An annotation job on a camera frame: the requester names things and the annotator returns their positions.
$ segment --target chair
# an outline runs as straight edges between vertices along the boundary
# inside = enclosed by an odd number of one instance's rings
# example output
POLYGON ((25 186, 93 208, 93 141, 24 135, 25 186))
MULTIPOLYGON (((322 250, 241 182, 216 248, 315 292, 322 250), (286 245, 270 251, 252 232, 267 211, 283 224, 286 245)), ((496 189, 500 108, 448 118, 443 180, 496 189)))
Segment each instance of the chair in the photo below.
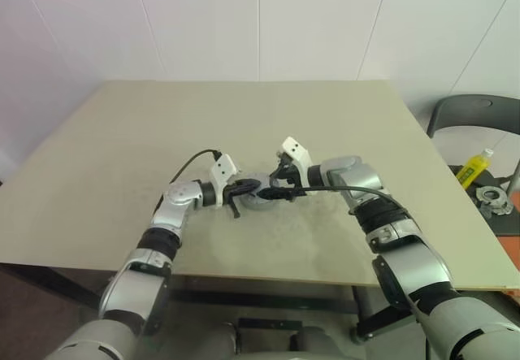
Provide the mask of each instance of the chair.
MULTIPOLYGON (((452 126, 489 127, 520 135, 520 100, 487 94, 460 94, 437 102, 427 135, 433 138, 437 130, 452 126)), ((509 181, 508 196, 520 178, 520 160, 514 173, 500 178, 499 184, 509 181)))

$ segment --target yellow bottle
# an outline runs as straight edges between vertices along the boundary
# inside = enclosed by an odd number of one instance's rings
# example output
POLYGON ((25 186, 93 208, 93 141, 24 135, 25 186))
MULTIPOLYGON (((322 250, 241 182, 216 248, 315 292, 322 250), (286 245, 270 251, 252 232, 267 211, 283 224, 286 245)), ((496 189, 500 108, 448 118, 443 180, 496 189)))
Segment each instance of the yellow bottle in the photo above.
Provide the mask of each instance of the yellow bottle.
POLYGON ((489 159, 492 155, 493 150, 484 149, 481 154, 471 157, 466 165, 457 173, 457 179, 464 189, 468 189, 473 180, 489 166, 489 159))

